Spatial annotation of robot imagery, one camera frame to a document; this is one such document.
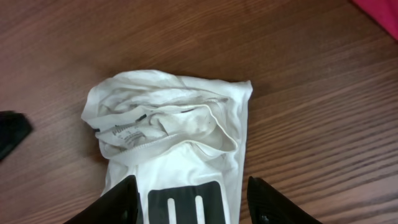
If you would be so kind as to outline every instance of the red cloth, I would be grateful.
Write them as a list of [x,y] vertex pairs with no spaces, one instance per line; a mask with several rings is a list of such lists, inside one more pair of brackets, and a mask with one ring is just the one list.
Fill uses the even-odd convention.
[[398,40],[398,0],[353,0]]

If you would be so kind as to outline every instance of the wooden table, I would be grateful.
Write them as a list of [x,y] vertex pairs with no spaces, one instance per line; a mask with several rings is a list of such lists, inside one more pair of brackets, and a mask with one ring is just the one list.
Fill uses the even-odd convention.
[[323,223],[398,223],[398,45],[346,0],[0,2],[0,111],[35,131],[0,163],[1,223],[62,223],[104,187],[80,119],[121,71],[251,80],[246,185]]

